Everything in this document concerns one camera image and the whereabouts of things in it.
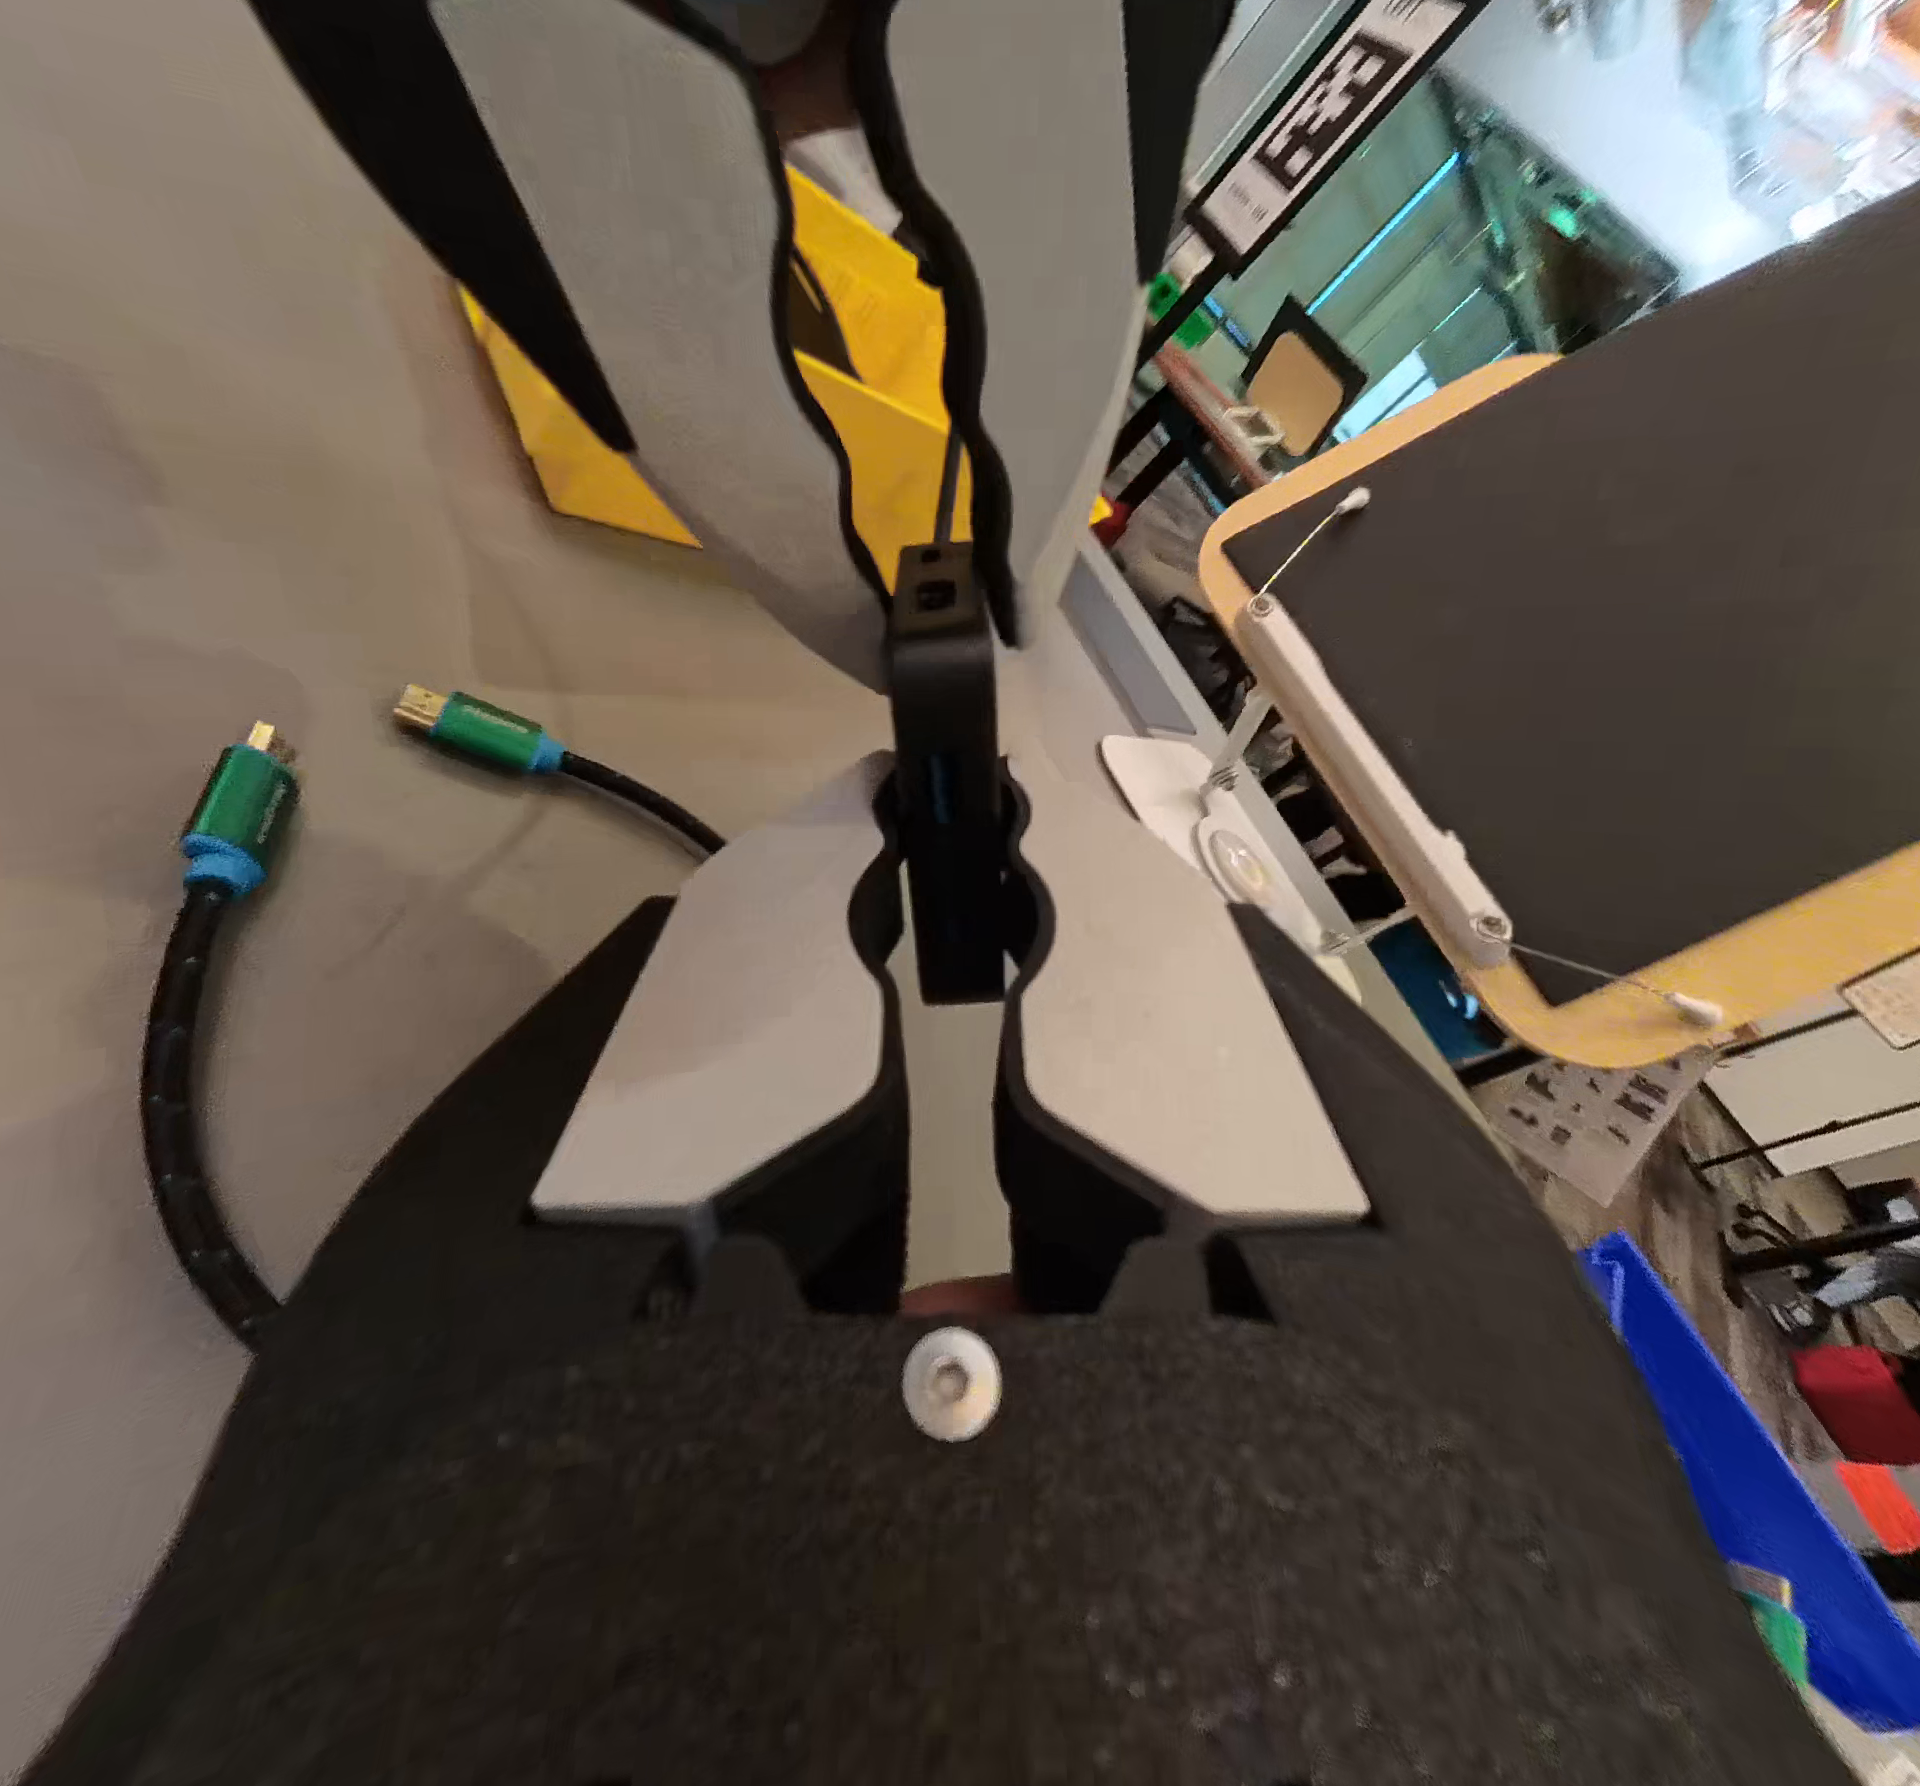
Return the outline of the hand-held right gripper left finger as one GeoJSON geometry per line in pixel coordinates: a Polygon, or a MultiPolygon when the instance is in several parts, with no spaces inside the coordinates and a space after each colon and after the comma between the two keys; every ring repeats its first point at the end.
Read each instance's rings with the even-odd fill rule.
{"type": "Polygon", "coordinates": [[[907,1208],[892,766],[865,753],[691,869],[532,1173],[532,1222],[839,1262],[907,1208]]]}

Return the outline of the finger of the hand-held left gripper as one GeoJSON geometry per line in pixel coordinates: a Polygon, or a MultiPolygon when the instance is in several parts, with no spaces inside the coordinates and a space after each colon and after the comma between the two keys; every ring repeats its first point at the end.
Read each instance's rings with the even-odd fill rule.
{"type": "Polygon", "coordinates": [[[848,449],[788,359],[788,180],[740,44],[673,0],[426,0],[631,428],[631,476],[830,673],[892,690],[848,449]]]}
{"type": "Polygon", "coordinates": [[[909,188],[962,256],[962,428],[1001,646],[1021,646],[1094,530],[1141,327],[1125,0],[893,0],[909,188]]]}

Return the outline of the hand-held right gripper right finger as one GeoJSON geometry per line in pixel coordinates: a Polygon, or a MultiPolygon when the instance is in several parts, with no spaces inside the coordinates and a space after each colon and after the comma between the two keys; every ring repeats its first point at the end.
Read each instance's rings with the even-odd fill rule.
{"type": "Polygon", "coordinates": [[[996,1173],[1069,1262],[1159,1229],[1355,1229],[1363,1173],[1249,960],[1233,904],[1116,798],[1011,762],[996,1173]]]}

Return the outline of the yellow plastic bin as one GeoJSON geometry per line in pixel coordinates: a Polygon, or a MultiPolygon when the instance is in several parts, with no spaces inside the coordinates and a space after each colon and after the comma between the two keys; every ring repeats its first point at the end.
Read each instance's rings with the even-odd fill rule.
{"type": "MultiPolygon", "coordinates": [[[[948,308],[922,256],[788,167],[788,350],[848,449],[848,530],[893,592],[893,552],[937,535],[948,460],[948,308]]],[[[556,400],[556,384],[461,293],[544,508],[590,530],[691,552],[691,530],[556,400]]]]}

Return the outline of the black adapter with cable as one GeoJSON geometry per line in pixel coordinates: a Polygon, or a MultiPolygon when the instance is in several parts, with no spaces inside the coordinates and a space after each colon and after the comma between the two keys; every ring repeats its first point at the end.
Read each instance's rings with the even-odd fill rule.
{"type": "Polygon", "coordinates": [[[958,542],[962,428],[937,535],[907,542],[892,606],[893,851],[928,1004],[1001,1004],[1001,701],[996,615],[958,542]]]}

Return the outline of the black braided cable green plugs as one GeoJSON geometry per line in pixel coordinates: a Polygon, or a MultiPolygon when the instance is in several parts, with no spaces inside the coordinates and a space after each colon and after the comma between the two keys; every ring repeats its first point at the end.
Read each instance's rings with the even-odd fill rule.
{"type": "MultiPolygon", "coordinates": [[[[722,838],[659,798],[652,785],[572,753],[532,713],[512,713],[485,693],[426,693],[396,690],[393,722],[454,762],[472,762],[512,785],[572,785],[595,798],[631,808],[687,851],[718,862],[722,838]]],[[[182,910],[160,960],[147,1015],[143,1015],[143,1068],[134,1068],[134,1126],[143,1126],[143,1185],[160,1234],[182,1264],[182,1281],[206,1300],[206,1312],[257,1346],[277,1317],[268,1281],[246,1264],[212,1172],[206,1172],[206,991],[212,960],[227,945],[227,919],[268,881],[277,845],[304,814],[304,766],[277,722],[246,722],[206,776],[191,820],[182,820],[182,910]]]]}

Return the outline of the beige backed chair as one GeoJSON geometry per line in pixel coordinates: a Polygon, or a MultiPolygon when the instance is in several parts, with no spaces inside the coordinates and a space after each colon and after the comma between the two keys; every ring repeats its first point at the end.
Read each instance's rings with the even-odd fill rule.
{"type": "Polygon", "coordinates": [[[1244,406],[1271,419],[1287,460],[1325,449],[1369,372],[1287,293],[1244,359],[1244,406]]]}

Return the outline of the printed paper sheet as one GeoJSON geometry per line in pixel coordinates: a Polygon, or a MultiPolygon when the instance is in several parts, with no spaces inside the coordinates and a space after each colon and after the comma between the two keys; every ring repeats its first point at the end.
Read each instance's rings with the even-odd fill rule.
{"type": "Polygon", "coordinates": [[[1469,1099],[1530,1172],[1556,1173],[1590,1208],[1612,1208],[1712,1068],[1717,1050],[1689,1050],[1640,1068],[1530,1064],[1479,1086],[1469,1099]]]}

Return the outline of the blue plastic bin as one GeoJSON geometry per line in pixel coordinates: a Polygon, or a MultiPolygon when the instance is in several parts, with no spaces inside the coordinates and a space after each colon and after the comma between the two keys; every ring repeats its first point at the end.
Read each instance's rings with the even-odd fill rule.
{"type": "Polygon", "coordinates": [[[1789,1622],[1808,1625],[1808,1687],[1868,1737],[1912,1737],[1920,1641],[1849,1537],[1788,1459],[1777,1435],[1749,1408],[1640,1243],[1599,1234],[1579,1264],[1654,1403],[1661,1445],[1689,1471],[1717,1557],[1789,1591],[1789,1622]]]}

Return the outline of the red box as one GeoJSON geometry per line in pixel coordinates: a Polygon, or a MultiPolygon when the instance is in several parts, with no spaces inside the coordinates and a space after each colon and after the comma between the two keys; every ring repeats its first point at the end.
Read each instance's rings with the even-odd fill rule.
{"type": "Polygon", "coordinates": [[[1920,1459],[1920,1356],[1820,1343],[1789,1356],[1789,1384],[1843,1459],[1920,1459]]]}

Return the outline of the black monitor with beige frame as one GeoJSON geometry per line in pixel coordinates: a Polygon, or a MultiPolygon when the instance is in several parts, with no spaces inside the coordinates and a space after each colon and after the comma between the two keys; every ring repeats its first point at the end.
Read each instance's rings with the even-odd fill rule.
{"type": "Polygon", "coordinates": [[[1538,1056],[1661,1064],[1920,933],[1920,203],[1566,359],[1491,359],[1226,508],[1517,919],[1452,967],[1538,1056]]]}

